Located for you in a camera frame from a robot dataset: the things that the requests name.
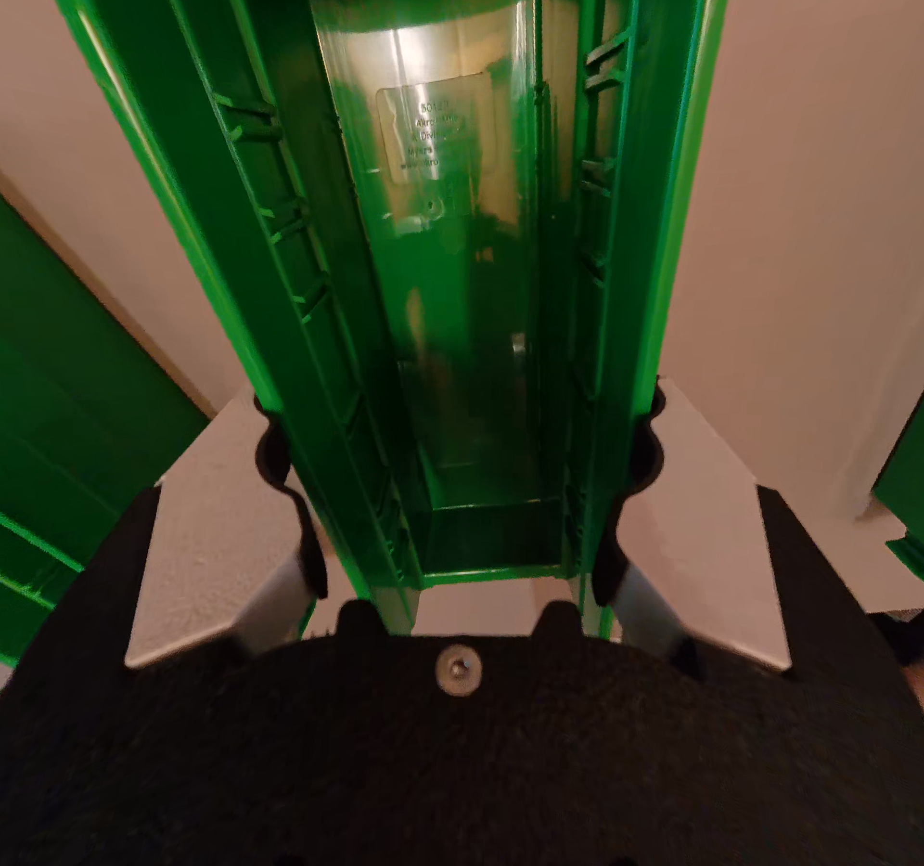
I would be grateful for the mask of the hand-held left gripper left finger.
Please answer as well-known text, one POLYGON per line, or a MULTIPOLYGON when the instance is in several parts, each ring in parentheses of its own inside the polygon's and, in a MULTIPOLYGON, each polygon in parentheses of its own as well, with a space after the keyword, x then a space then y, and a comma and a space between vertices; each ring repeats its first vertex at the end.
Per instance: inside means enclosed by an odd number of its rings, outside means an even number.
POLYGON ((234 398, 160 479, 128 641, 145 667, 230 638, 294 641, 326 597, 326 561, 282 427, 234 398))

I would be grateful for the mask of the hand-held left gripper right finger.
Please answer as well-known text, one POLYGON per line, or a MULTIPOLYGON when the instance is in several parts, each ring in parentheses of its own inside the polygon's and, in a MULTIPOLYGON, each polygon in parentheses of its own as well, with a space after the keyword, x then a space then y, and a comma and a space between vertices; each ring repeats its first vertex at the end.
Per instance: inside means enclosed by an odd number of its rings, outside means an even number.
POLYGON ((756 479, 668 378, 633 433, 592 593, 622 642, 652 655, 692 640, 773 672, 792 664, 756 479))

